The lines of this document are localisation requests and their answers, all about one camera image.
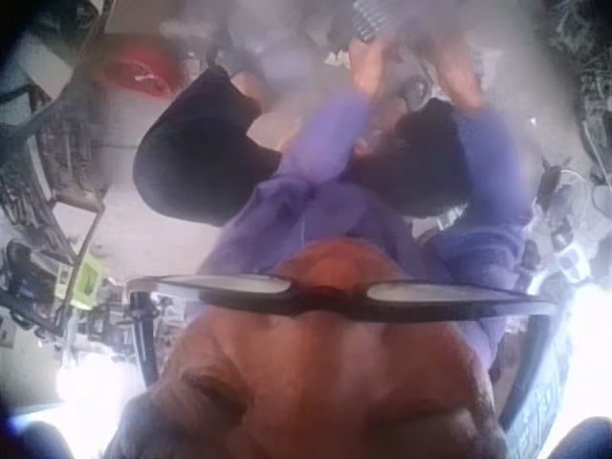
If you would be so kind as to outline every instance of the eyeglasses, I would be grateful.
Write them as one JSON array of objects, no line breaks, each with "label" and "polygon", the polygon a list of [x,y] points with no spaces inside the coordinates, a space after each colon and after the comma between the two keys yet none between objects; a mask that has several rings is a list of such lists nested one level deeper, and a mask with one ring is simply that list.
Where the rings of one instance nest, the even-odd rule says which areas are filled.
[{"label": "eyeglasses", "polygon": [[552,316],[557,312],[555,303],[538,296],[420,280],[378,282],[350,292],[259,274],[145,277],[126,286],[132,303],[133,294],[153,292],[248,313],[297,317],[328,311],[351,320],[385,323]]}]

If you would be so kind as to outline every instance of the purple sleeve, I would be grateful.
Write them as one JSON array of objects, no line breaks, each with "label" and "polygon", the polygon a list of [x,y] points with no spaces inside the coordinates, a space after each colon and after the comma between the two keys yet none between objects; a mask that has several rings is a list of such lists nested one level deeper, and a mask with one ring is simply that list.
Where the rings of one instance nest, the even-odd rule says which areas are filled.
[{"label": "purple sleeve", "polygon": [[336,179],[345,169],[368,116],[369,101],[357,90],[333,98],[307,121],[283,155],[277,174],[314,184]]},{"label": "purple sleeve", "polygon": [[[500,114],[492,109],[456,113],[455,122],[466,152],[470,204],[455,225],[432,237],[429,244],[453,280],[512,289],[514,268],[523,250],[522,229],[530,219],[514,143]],[[480,351],[483,363],[491,365],[505,319],[459,325],[472,348]]]}]

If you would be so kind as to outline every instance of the purple shirt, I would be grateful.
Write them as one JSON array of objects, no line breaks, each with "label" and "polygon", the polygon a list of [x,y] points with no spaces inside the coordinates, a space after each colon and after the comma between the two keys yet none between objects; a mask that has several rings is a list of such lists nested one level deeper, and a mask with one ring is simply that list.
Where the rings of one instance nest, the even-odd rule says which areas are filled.
[{"label": "purple shirt", "polygon": [[[277,172],[225,226],[200,273],[265,273],[311,241],[350,234],[379,247],[413,278],[511,288],[529,211],[499,114],[483,109],[454,115],[466,151],[470,205],[459,222],[424,247],[412,237],[411,225],[375,193],[339,181],[368,115],[368,101],[355,91],[316,112]],[[505,320],[457,325],[483,365],[491,366]]]}]

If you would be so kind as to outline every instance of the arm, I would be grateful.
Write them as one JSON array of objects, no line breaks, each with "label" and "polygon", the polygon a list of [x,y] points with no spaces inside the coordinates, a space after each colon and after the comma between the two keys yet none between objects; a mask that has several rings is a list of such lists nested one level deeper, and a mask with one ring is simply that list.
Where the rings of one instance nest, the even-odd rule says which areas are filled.
[{"label": "arm", "polygon": [[367,124],[369,100],[347,91],[317,110],[283,155],[277,174],[329,182],[345,169],[352,148]]},{"label": "arm", "polygon": [[315,112],[283,156],[278,174],[321,184],[336,179],[346,168],[353,146],[366,127],[370,99],[383,86],[387,43],[350,45],[353,89],[333,98]]},{"label": "arm", "polygon": [[[523,250],[522,229],[530,219],[512,137],[500,114],[485,107],[465,48],[439,49],[436,67],[441,87],[457,107],[454,119],[470,175],[470,204],[455,225],[431,238],[429,247],[453,280],[511,289]],[[505,324],[493,318],[458,326],[473,348],[483,353],[489,348],[482,354],[489,367]]]}]

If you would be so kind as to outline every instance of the hand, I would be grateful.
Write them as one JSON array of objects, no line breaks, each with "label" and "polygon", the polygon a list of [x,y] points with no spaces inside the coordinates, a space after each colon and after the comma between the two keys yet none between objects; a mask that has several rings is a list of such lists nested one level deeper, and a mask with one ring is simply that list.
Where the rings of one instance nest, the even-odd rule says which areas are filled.
[{"label": "hand", "polygon": [[273,106],[271,90],[264,80],[251,72],[240,72],[231,79],[231,83],[247,98],[252,98],[259,109],[266,113]]},{"label": "hand", "polygon": [[369,98],[383,91],[384,52],[388,40],[377,39],[366,45],[354,38],[348,49],[353,83]]},{"label": "hand", "polygon": [[463,36],[434,39],[431,60],[438,84],[457,108],[476,110],[484,105],[480,83],[471,67],[470,48]]}]

